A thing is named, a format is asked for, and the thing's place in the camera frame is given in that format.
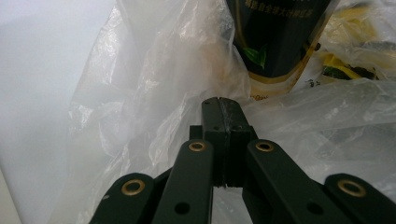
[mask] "gold rim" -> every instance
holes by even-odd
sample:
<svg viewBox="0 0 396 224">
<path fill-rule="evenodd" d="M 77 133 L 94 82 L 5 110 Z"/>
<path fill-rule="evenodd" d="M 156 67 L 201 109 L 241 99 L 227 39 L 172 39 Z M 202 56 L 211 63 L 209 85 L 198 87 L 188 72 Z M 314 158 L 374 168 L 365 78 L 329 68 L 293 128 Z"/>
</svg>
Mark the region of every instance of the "gold rim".
<svg viewBox="0 0 396 224">
<path fill-rule="evenodd" d="M 338 188 L 340 190 L 342 190 L 344 193 L 347 193 L 354 197 L 361 198 L 361 197 L 366 196 L 366 194 L 367 194 L 366 189 L 364 187 L 362 187 L 360 184 L 353 182 L 351 180 L 346 180 L 346 179 L 339 180 L 337 185 L 338 185 Z M 355 187 L 356 190 L 349 189 L 347 187 L 347 185 L 351 185 L 351 186 Z"/>
<path fill-rule="evenodd" d="M 139 188 L 137 189 L 128 189 L 129 186 L 131 186 L 132 184 L 138 184 Z M 127 181 L 125 184 L 122 185 L 122 189 L 121 192 L 125 195 L 128 196 L 134 196 L 136 194 L 139 194 L 140 192 L 143 191 L 143 189 L 145 188 L 145 182 L 139 180 L 139 179 L 133 179 L 133 180 L 129 180 Z"/>
<path fill-rule="evenodd" d="M 271 152 L 274 150 L 273 145 L 268 142 L 259 142 L 256 144 L 256 148 L 263 152 Z"/>
<path fill-rule="evenodd" d="M 193 142 L 189 144 L 189 149 L 191 151 L 204 151 L 206 149 L 206 145 L 202 142 Z"/>
</svg>

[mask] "white background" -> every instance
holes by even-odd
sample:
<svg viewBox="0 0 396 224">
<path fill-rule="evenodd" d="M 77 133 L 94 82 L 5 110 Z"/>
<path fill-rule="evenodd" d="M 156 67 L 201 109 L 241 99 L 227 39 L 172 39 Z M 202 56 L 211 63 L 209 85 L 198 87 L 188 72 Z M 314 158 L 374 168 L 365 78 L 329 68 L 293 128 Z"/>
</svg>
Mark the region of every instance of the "white background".
<svg viewBox="0 0 396 224">
<path fill-rule="evenodd" d="M 114 4 L 0 0 L 0 168 L 22 223 L 47 223 L 64 185 L 69 102 Z"/>
</svg>

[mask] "crumpled plastic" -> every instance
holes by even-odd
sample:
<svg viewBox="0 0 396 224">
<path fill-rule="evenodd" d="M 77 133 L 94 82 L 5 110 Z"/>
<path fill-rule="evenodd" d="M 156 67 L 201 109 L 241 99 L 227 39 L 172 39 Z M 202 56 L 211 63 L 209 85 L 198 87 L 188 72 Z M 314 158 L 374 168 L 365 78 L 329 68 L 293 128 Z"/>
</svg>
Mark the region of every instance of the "crumpled plastic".
<svg viewBox="0 0 396 224">
<path fill-rule="evenodd" d="M 238 101 L 260 138 L 307 174 L 361 177 L 396 201 L 396 83 L 367 79 L 248 98 L 223 0 L 119 0 L 70 105 L 69 177 L 49 223 L 88 223 L 129 173 L 171 167 L 209 97 Z M 249 223 L 241 189 L 215 189 L 212 223 Z"/>
<path fill-rule="evenodd" d="M 322 76 L 326 56 L 381 80 L 396 80 L 396 4 L 389 0 L 342 0 L 329 19 L 308 69 L 294 89 L 337 79 Z"/>
</svg>

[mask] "plastic wrap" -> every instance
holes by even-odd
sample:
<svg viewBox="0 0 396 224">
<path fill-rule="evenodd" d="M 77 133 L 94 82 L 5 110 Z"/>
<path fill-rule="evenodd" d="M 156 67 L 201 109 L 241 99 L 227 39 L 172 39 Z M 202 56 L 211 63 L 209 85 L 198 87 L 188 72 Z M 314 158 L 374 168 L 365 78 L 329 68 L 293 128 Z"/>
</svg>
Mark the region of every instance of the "plastic wrap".
<svg viewBox="0 0 396 224">
<path fill-rule="evenodd" d="M 341 79 L 367 77 L 396 80 L 396 4 L 388 0 L 343 0 L 319 40 L 302 80 L 295 89 Z M 328 74 L 326 66 L 349 70 L 348 76 Z"/>
<path fill-rule="evenodd" d="M 368 180 L 396 200 L 396 83 L 366 79 L 248 99 L 222 0 L 117 2 L 70 106 L 69 177 L 50 223 L 88 223 L 112 183 L 171 167 L 201 102 L 237 100 L 260 138 L 322 182 Z M 215 189 L 212 223 L 249 223 L 241 189 Z"/>
</svg>

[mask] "black can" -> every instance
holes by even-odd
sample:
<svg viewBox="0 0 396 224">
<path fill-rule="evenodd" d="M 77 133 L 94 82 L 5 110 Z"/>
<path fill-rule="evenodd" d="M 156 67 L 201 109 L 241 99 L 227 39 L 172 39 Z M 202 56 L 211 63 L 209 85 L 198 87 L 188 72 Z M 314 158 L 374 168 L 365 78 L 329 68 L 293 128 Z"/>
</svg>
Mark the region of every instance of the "black can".
<svg viewBox="0 0 396 224">
<path fill-rule="evenodd" d="M 288 92 L 303 72 L 338 0 L 227 0 L 234 44 L 260 100 Z"/>
</svg>

